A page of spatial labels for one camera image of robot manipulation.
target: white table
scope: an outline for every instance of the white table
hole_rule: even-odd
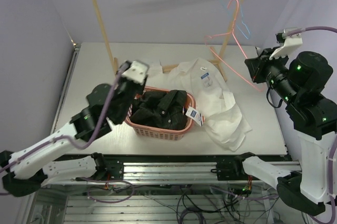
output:
[[[213,59],[205,45],[181,44],[141,44],[110,43],[114,57],[119,63],[125,60],[160,60],[162,65],[191,61],[197,57]],[[244,46],[248,57],[256,57],[254,46]],[[244,64],[244,56],[237,46],[228,46],[225,59],[239,73],[249,79]],[[83,151],[73,150],[71,154],[138,154],[138,155],[237,155],[244,152],[267,155],[285,155],[281,129],[275,110],[267,103],[265,92],[258,92],[230,69],[224,66],[228,76],[228,86],[234,93],[236,102],[252,127],[242,145],[236,152],[225,150],[207,136],[198,126],[179,141],[138,137],[134,130],[123,123],[112,126],[112,132],[96,140]],[[60,113],[57,128],[62,127],[71,117],[84,107],[85,97],[101,83],[112,83],[114,74],[104,43],[83,43],[78,55],[71,82]]]

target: clothing tag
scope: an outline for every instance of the clothing tag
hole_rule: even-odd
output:
[[[203,74],[201,76],[201,81],[202,81],[202,83],[204,84],[205,87],[209,87],[213,83],[212,79],[210,78],[209,72],[207,72],[206,74]]]
[[[188,108],[186,116],[194,120],[199,126],[204,124],[205,117],[193,107]]]

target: plastic basket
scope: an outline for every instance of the plastic basket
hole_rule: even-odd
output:
[[[146,86],[144,92],[146,91],[164,91],[169,92],[169,90],[165,89],[158,89],[154,87]],[[187,99],[184,107],[187,109],[189,106],[195,108],[195,99],[192,95],[187,94]],[[162,129],[162,128],[153,128],[151,126],[139,125],[132,123],[130,121],[130,116],[132,115],[132,107],[130,106],[125,123],[129,126],[133,127],[137,135],[148,136],[158,139],[165,139],[165,140],[180,140],[185,133],[187,133],[193,126],[193,120],[191,118],[187,118],[186,127],[183,130],[169,130],[169,129]]]

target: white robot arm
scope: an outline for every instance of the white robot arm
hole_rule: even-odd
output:
[[[102,154],[69,160],[54,161],[73,148],[85,149],[94,140],[111,131],[107,118],[114,124],[125,120],[132,100],[142,94],[148,65],[125,62],[119,69],[115,84],[100,84],[86,98],[89,106],[72,117],[57,132],[33,146],[19,151],[0,153],[4,189],[21,197],[38,190],[51,182],[85,177],[102,179],[107,167]]]
[[[321,94],[333,69],[326,58],[311,51],[298,54],[286,68],[288,54],[302,44],[302,39],[298,33],[295,37],[279,33],[276,38],[281,47],[267,48],[245,64],[253,82],[268,85],[267,98],[269,91],[275,90],[280,104],[286,104],[301,143],[302,173],[277,168],[252,153],[236,157],[236,169],[274,187],[288,206],[316,216],[325,211],[325,203],[334,205],[332,198],[337,191],[331,191],[333,177],[328,178],[332,173],[329,162],[334,161],[331,151],[333,156],[337,105]]]

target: purple cable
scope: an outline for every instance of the purple cable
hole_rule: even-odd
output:
[[[89,178],[81,178],[87,182],[97,182],[96,180],[92,180],[92,179],[89,179]],[[92,196],[90,196],[90,188],[88,189],[88,198],[91,199],[91,200],[94,200],[95,202],[99,202],[99,203],[108,203],[108,204],[116,204],[116,203],[120,203],[120,202],[123,202],[125,200],[128,200],[129,198],[131,198],[134,194],[135,194],[135,186],[133,184],[131,184],[130,182],[127,182],[127,181],[124,181],[124,180],[109,180],[109,181],[100,181],[102,183],[111,183],[111,182],[114,182],[114,183],[126,183],[128,184],[129,186],[132,187],[132,192],[129,196],[127,196],[125,199],[121,199],[121,200],[116,200],[116,201],[105,201],[105,200],[100,200],[100,199],[95,199],[93,198]]]
[[[102,111],[101,111],[101,115],[98,118],[97,125],[96,125],[95,130],[94,130],[93,134],[91,135],[89,141],[86,144],[84,144],[84,145],[79,145],[69,135],[61,135],[59,137],[55,137],[54,138],[55,141],[58,141],[58,140],[61,140],[61,139],[67,139],[77,149],[84,150],[87,147],[89,147],[94,142],[94,140],[96,140],[98,132],[100,131],[101,125],[102,125],[102,123],[103,123],[103,121],[105,119],[105,116],[106,116],[106,113],[107,113],[107,109],[109,108],[111,99],[114,96],[115,88],[117,87],[118,81],[121,78],[123,72],[127,69],[127,67],[128,67],[127,64],[123,64],[122,67],[120,68],[120,70],[118,71],[116,79],[115,79],[115,82],[113,83],[112,87],[109,90],[109,93],[108,93],[108,95],[106,97],[106,100],[104,102],[104,105],[103,105],[103,108],[102,108]]]
[[[219,187],[216,187],[216,186],[210,186],[211,188],[215,189],[215,190],[218,190],[218,191],[222,191],[224,193],[227,193],[227,194],[230,194],[230,195],[233,195],[233,196],[236,196],[237,198],[240,198],[240,199],[244,199],[244,200],[265,200],[265,199],[276,199],[279,197],[279,195],[271,195],[271,196],[267,196],[267,197],[263,197],[263,198],[248,198],[248,197],[243,197],[243,196],[240,196],[240,195],[236,195],[230,191],[226,191],[224,189],[221,189]]]
[[[328,190],[330,194],[330,201],[331,201],[331,219],[328,222],[321,222],[317,220],[315,217],[310,216],[311,219],[316,221],[319,224],[333,224],[336,219],[336,205],[335,205],[335,199],[333,198],[333,156],[335,155],[337,149],[337,137],[335,141],[332,144],[330,153],[329,153],[329,160],[328,160]]]
[[[99,132],[99,130],[100,130],[100,128],[101,128],[101,125],[102,125],[102,123],[103,123],[103,120],[105,119],[105,115],[106,115],[106,113],[107,113],[107,109],[108,109],[108,107],[109,107],[109,105],[110,105],[111,99],[112,99],[112,97],[113,97],[113,95],[114,95],[115,88],[116,88],[116,86],[117,86],[117,84],[118,84],[118,82],[119,82],[119,79],[121,78],[122,74],[125,72],[125,70],[127,69],[127,67],[128,67],[127,64],[123,64],[123,65],[121,66],[121,68],[119,69],[119,71],[118,71],[118,73],[117,73],[117,75],[116,75],[116,79],[115,79],[115,81],[114,81],[112,87],[110,88],[109,93],[108,93],[108,95],[107,95],[107,97],[106,97],[106,100],[105,100],[105,102],[104,102],[104,105],[103,105],[103,108],[102,108],[102,112],[101,112],[101,114],[100,114],[100,117],[98,118],[97,125],[96,125],[96,127],[95,127],[95,129],[94,129],[94,132],[93,132],[93,134],[91,135],[91,137],[90,137],[88,143],[85,144],[85,145],[83,145],[83,146],[78,145],[78,144],[73,140],[73,138],[72,138],[71,136],[69,136],[69,135],[61,135],[61,136],[59,136],[59,137],[55,137],[55,138],[53,139],[53,140],[54,140],[54,141],[53,141],[54,143],[55,143],[56,141],[59,141],[59,140],[62,140],[62,139],[67,139],[67,140],[69,140],[69,142],[70,142],[74,147],[76,147],[77,149],[81,149],[81,150],[86,149],[87,147],[89,147],[89,146],[93,143],[93,141],[96,139],[96,137],[97,137],[97,135],[98,135],[98,132]],[[22,161],[22,160],[24,160],[25,158],[29,157],[31,154],[35,153],[36,151],[40,150],[41,148],[43,148],[43,147],[49,145],[50,143],[51,143],[50,141],[47,141],[47,142],[44,142],[44,143],[42,143],[41,145],[39,145],[39,146],[37,146],[37,147],[35,147],[35,148],[29,150],[27,153],[25,153],[25,154],[23,154],[22,156],[20,156],[20,157],[17,159],[17,161],[13,161],[13,162],[9,163],[8,165],[6,165],[5,167],[1,168],[1,169],[0,169],[0,174],[1,174],[2,172],[4,172],[5,170],[11,168],[12,166],[18,164],[20,161]],[[10,195],[10,193],[2,193],[2,192],[0,193],[0,196],[6,196],[6,195]]]
[[[306,31],[315,31],[315,30],[324,30],[324,31],[330,31],[330,32],[337,33],[337,28],[334,28],[334,27],[329,27],[329,26],[311,26],[311,27],[301,28],[301,29],[297,29],[297,30],[293,30],[293,31],[284,33],[282,35],[282,37],[286,38],[286,37],[289,37],[291,35],[295,35],[295,34],[299,34],[299,33],[304,33]]]

